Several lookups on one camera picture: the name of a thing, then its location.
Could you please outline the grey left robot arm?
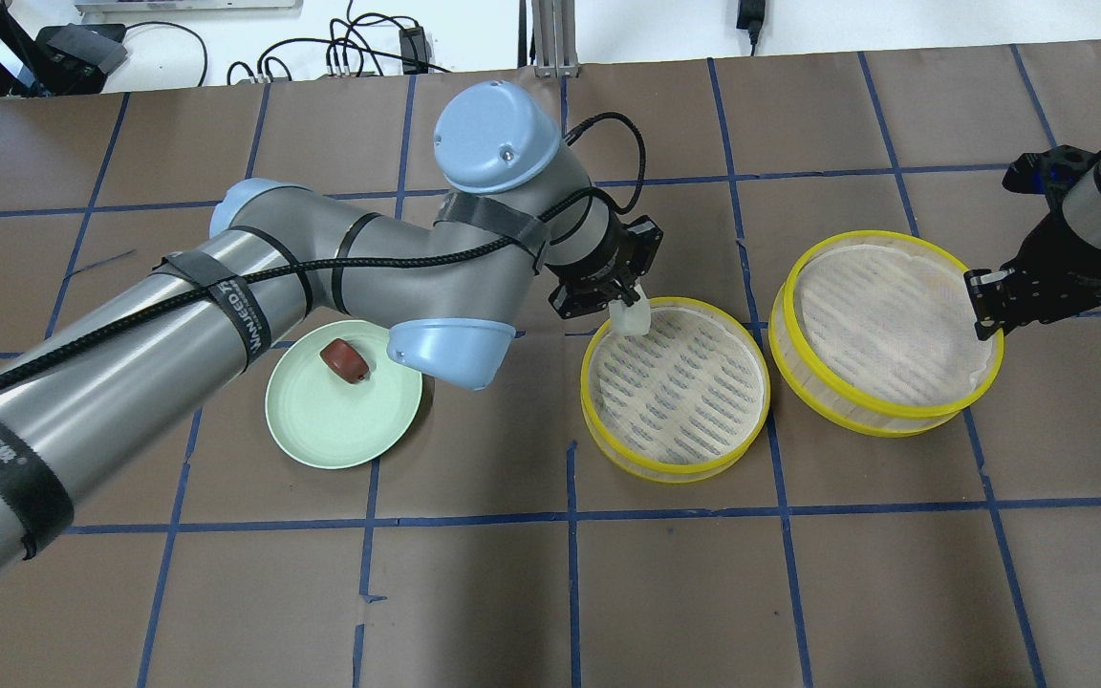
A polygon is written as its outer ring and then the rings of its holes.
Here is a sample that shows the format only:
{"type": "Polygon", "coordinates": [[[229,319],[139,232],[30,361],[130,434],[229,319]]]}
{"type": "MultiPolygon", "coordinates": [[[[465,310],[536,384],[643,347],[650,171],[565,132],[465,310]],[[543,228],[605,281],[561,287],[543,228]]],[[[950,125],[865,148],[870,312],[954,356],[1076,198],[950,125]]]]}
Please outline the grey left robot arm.
{"type": "Polygon", "coordinates": [[[587,129],[562,132],[519,84],[472,84],[434,125],[450,190],[429,229],[301,184],[235,184],[201,247],[0,372],[0,574],[310,312],[381,326],[397,364],[482,389],[541,271],[564,319],[636,305],[663,234],[595,186],[573,152],[587,129]]]}

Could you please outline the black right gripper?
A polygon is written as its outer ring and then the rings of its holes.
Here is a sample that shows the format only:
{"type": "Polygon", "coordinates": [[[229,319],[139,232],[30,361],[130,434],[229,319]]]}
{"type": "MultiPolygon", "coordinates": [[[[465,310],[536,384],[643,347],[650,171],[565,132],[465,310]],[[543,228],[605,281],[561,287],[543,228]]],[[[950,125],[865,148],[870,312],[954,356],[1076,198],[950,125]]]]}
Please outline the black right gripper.
{"type": "Polygon", "coordinates": [[[1022,247],[1000,269],[966,271],[962,282],[979,339],[1051,325],[1101,308],[1101,249],[1022,247]]]}

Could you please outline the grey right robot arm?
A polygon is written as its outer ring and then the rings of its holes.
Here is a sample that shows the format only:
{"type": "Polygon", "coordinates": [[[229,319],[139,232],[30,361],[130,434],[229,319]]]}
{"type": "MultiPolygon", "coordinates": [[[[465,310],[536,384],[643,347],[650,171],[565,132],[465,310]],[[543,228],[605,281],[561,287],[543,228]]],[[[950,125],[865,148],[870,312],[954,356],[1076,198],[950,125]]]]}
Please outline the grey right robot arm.
{"type": "Polygon", "coordinates": [[[1101,149],[1022,154],[1002,186],[1042,195],[1047,212],[1009,261],[964,272],[978,339],[1101,308],[1101,149]]]}

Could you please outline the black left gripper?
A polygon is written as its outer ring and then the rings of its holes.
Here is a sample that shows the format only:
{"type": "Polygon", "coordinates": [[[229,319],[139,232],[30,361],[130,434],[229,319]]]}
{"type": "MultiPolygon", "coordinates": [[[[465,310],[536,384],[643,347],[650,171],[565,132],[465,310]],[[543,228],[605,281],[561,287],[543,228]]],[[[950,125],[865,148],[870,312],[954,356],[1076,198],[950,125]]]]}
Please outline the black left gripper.
{"type": "Polygon", "coordinates": [[[608,218],[599,241],[580,260],[550,263],[558,287],[550,292],[550,308],[563,319],[603,312],[611,302],[631,306],[641,301],[637,279],[648,273],[663,231],[647,215],[623,223],[608,218]]]}

